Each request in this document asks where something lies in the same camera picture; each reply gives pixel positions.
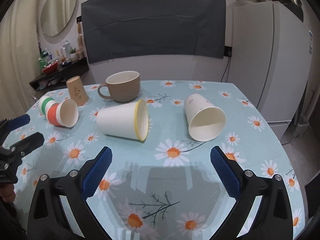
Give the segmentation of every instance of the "paper cup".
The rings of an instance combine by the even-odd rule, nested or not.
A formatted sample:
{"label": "paper cup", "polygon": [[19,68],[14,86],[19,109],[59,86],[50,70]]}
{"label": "paper cup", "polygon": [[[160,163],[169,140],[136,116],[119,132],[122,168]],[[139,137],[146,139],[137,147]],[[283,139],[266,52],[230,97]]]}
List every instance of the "paper cup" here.
{"label": "paper cup", "polygon": [[149,129],[147,105],[140,100],[101,109],[97,125],[102,133],[144,141]]}
{"label": "paper cup", "polygon": [[83,105],[89,100],[87,92],[84,89],[80,76],[75,76],[67,81],[70,98],[73,99],[78,106]]}
{"label": "paper cup", "polygon": [[189,134],[200,142],[216,138],[226,125],[226,115],[199,94],[193,94],[184,102]]}
{"label": "paper cup", "polygon": [[38,109],[39,112],[41,114],[47,114],[48,110],[50,109],[50,107],[55,104],[56,101],[54,101],[53,98],[49,97],[49,96],[42,96],[39,99],[39,104],[38,104]]}
{"label": "paper cup", "polygon": [[46,114],[49,123],[56,126],[73,127],[79,117],[78,106],[72,99],[54,104]]}

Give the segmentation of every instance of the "red and white striped cup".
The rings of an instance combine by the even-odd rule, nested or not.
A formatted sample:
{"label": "red and white striped cup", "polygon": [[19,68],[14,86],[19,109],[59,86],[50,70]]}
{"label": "red and white striped cup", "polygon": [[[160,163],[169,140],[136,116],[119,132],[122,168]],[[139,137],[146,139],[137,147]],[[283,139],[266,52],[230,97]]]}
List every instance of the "red and white striped cup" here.
{"label": "red and white striped cup", "polygon": [[51,106],[53,106],[54,104],[56,104],[57,102],[54,101],[53,98],[49,97],[49,96],[42,96],[39,99],[39,104],[38,104],[38,109],[39,112],[41,114],[46,115],[48,110],[50,109]]}
{"label": "red and white striped cup", "polygon": [[64,100],[50,107],[46,114],[49,123],[56,126],[73,127],[79,117],[77,103],[72,99]]}

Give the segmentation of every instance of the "white wall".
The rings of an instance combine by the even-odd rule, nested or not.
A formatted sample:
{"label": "white wall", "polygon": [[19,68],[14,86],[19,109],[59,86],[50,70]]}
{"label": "white wall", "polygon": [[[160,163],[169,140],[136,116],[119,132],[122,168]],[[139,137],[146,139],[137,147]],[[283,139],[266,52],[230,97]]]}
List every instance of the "white wall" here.
{"label": "white wall", "polygon": [[[40,27],[40,14],[46,0],[39,0],[39,37],[43,48],[51,50],[55,55],[55,50],[60,48],[59,39],[70,41],[71,45],[77,45],[77,28],[76,17],[81,15],[81,3],[87,0],[77,0],[75,12],[66,26],[66,28],[57,36],[47,37],[42,34]],[[225,45],[232,45],[232,8],[236,6],[236,0],[226,0],[227,15],[226,15],[226,39]],[[313,10],[306,0],[302,1],[304,11],[304,24],[309,28],[314,35],[313,56],[311,70],[308,80],[308,88],[304,108],[306,108],[312,90],[315,90],[320,84],[320,22],[316,18]],[[103,61],[91,64],[91,71],[84,77],[84,83],[102,83],[113,73],[122,70],[137,70],[141,74],[141,78],[161,80],[205,80],[205,81],[220,81],[228,59],[208,58],[201,56],[177,56],[177,55],[162,55],[162,56],[141,56],[131,58],[120,58],[108,61]]]}

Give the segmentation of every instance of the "oval mirror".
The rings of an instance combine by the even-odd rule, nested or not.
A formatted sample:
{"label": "oval mirror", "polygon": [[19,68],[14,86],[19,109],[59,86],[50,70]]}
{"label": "oval mirror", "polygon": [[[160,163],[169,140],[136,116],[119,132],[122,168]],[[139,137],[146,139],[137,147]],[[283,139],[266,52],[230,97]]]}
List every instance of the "oval mirror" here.
{"label": "oval mirror", "polygon": [[46,0],[40,17],[42,31],[48,36],[60,33],[69,22],[76,0]]}

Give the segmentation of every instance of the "potted plant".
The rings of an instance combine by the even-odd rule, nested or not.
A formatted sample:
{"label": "potted plant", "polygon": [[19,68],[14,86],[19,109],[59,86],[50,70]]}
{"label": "potted plant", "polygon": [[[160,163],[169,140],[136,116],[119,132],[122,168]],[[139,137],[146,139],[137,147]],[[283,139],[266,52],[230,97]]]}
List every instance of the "potted plant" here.
{"label": "potted plant", "polygon": [[72,49],[70,51],[70,57],[71,57],[71,61],[75,61],[78,59],[77,53],[76,53],[76,49]]}

